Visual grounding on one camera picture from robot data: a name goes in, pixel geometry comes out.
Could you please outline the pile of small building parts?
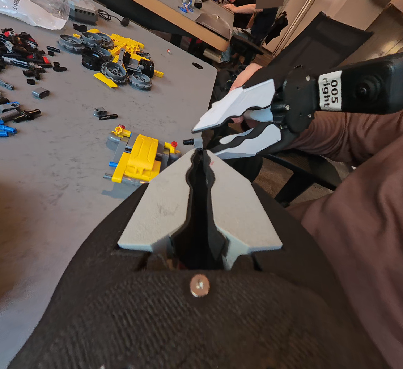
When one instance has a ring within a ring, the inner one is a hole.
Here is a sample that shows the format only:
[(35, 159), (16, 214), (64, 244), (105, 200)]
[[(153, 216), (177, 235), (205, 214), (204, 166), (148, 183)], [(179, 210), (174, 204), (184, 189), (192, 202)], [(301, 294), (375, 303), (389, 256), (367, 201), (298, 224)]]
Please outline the pile of small building parts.
[[(36, 84), (41, 81), (47, 70), (66, 72), (67, 68), (50, 57), (59, 54), (56, 47), (46, 46), (41, 50), (37, 41), (27, 32), (17, 33), (12, 28), (1, 29), (0, 34), (0, 68), (3, 72), (7, 66), (22, 69), (25, 79), (31, 78)], [(8, 138), (18, 133), (18, 129), (8, 123), (22, 123), (37, 119), (42, 115), (40, 109), (23, 109), (20, 102), (12, 101), (3, 94), (0, 95), (0, 136)]]

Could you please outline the person's right hand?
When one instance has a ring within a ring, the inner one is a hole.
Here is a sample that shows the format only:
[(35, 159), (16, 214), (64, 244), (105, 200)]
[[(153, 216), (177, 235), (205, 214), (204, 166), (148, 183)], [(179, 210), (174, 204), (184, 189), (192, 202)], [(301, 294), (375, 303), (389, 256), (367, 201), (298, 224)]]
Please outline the person's right hand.
[(263, 68), (263, 66), (252, 63), (246, 66), (246, 68), (237, 76), (234, 80), (229, 91), (233, 91), (239, 87), (242, 87), (259, 69)]

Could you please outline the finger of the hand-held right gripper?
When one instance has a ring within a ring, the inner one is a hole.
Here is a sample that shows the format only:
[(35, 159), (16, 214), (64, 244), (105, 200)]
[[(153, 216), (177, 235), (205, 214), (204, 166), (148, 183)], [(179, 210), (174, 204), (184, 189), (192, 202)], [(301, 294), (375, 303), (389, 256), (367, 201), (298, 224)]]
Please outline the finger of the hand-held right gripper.
[(222, 160), (248, 158), (281, 140), (281, 129), (273, 123), (259, 123), (240, 134), (226, 136), (214, 147), (214, 154)]
[(249, 88), (238, 87), (221, 100), (214, 102), (192, 128), (192, 133), (219, 127), (229, 119), (240, 117), (250, 110), (267, 109), (271, 106), (274, 95), (274, 79), (268, 79)]

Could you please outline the yellow curved toy arm assembly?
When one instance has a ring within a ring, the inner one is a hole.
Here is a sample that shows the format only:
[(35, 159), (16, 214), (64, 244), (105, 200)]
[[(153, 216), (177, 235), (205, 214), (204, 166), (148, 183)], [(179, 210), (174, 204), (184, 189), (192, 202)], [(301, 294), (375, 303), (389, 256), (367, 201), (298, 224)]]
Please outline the yellow curved toy arm assembly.
[(116, 145), (116, 150), (109, 163), (113, 172), (105, 173), (103, 178), (118, 184), (139, 187), (149, 183), (181, 157), (177, 142), (136, 134), (124, 125), (116, 126), (108, 140)]

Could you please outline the long wooden table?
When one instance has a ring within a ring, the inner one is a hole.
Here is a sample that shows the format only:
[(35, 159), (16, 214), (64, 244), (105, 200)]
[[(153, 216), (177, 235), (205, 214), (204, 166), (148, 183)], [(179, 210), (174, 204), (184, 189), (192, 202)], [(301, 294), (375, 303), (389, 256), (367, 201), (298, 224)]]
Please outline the long wooden table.
[(197, 18), (203, 14), (219, 16), (230, 27), (234, 15), (212, 0), (205, 1), (201, 9), (185, 13), (179, 9), (182, 0), (96, 0), (120, 16), (127, 17), (149, 30), (157, 30), (174, 36), (197, 38), (209, 46), (224, 51), (229, 39), (200, 25)]

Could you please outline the yellow toy chassis with wheels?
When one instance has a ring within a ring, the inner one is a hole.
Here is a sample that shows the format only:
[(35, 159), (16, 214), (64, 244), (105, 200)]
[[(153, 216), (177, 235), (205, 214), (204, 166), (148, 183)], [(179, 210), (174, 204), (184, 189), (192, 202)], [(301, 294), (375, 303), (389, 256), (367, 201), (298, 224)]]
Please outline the yellow toy chassis with wheels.
[(84, 68), (101, 72), (118, 86), (129, 84), (149, 91), (154, 77), (164, 77), (163, 72), (155, 69), (143, 43), (119, 34), (106, 34), (98, 29), (61, 34), (58, 45), (67, 52), (81, 55)]

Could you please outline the grey desk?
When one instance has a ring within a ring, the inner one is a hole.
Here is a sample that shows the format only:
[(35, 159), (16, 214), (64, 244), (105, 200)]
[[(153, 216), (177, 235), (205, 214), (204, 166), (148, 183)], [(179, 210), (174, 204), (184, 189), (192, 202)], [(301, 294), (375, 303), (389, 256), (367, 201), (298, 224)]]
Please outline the grey desk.
[[(34, 87), (22, 70), (1, 77), (15, 86), (4, 95), (23, 109), (40, 109), (37, 119), (11, 124), (18, 133), (1, 138), (1, 360), (8, 361), (41, 318), (63, 271), (91, 231), (130, 194), (103, 178), (113, 150), (107, 137), (123, 124), (164, 141), (189, 138), (209, 105), (216, 69), (131, 23), (100, 20), (104, 33), (145, 45), (163, 78), (142, 92), (130, 85), (110, 89), (85, 69), (77, 54), (51, 58), (52, 69)], [(33, 97), (44, 88), (50, 95)], [(103, 107), (117, 119), (99, 120)]]

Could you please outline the black office chair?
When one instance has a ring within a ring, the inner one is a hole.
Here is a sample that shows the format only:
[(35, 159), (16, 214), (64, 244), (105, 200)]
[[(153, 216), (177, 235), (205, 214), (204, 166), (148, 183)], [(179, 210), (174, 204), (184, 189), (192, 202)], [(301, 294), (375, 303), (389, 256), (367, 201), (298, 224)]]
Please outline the black office chair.
[[(279, 77), (286, 76), (298, 66), (315, 72), (328, 70), (343, 63), (373, 34), (373, 31), (349, 26), (320, 12), (267, 67), (269, 72)], [(341, 183), (334, 165), (322, 156), (286, 150), (265, 158), (293, 172), (275, 196), (284, 207), (314, 184), (335, 190)]]

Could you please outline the yellow wedge panel piece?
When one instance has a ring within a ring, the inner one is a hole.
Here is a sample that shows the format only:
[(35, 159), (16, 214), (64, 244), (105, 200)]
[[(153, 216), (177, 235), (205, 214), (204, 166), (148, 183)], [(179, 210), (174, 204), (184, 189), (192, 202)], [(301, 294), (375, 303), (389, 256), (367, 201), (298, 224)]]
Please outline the yellow wedge panel piece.
[(118, 87), (118, 84), (116, 84), (112, 79), (107, 78), (104, 74), (101, 72), (96, 73), (93, 75), (94, 78), (98, 79), (102, 83), (104, 83), (107, 87), (114, 89)]

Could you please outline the person's right forearm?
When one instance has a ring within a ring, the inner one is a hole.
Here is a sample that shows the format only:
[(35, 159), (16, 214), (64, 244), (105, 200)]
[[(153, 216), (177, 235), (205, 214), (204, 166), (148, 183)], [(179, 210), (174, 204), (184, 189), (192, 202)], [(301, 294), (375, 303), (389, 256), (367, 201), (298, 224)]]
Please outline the person's right forearm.
[(402, 140), (403, 112), (375, 115), (317, 111), (308, 129), (285, 149), (359, 166)]

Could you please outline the person's brown top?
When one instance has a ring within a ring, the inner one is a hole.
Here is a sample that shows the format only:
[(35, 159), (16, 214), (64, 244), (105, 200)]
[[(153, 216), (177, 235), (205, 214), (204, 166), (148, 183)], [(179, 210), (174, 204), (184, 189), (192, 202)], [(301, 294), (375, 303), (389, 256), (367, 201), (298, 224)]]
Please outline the person's brown top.
[(334, 267), (365, 330), (402, 368), (402, 136), (331, 194), (289, 207)]

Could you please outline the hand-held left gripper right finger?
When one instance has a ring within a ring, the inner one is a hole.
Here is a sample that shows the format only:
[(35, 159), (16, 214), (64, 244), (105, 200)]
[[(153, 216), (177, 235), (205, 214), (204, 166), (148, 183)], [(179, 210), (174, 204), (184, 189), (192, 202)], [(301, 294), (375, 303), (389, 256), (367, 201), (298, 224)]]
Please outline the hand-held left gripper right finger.
[(209, 150), (203, 152), (208, 242), (215, 259), (231, 270), (239, 256), (283, 246), (251, 182)]

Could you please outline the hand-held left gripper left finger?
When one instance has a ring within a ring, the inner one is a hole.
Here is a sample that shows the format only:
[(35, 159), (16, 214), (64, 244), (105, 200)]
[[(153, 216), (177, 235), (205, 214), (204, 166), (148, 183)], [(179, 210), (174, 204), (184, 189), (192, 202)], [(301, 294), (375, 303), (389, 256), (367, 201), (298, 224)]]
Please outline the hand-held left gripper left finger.
[(189, 174), (197, 155), (196, 149), (187, 152), (150, 181), (118, 240), (121, 249), (166, 252), (171, 235), (187, 221), (193, 197)]

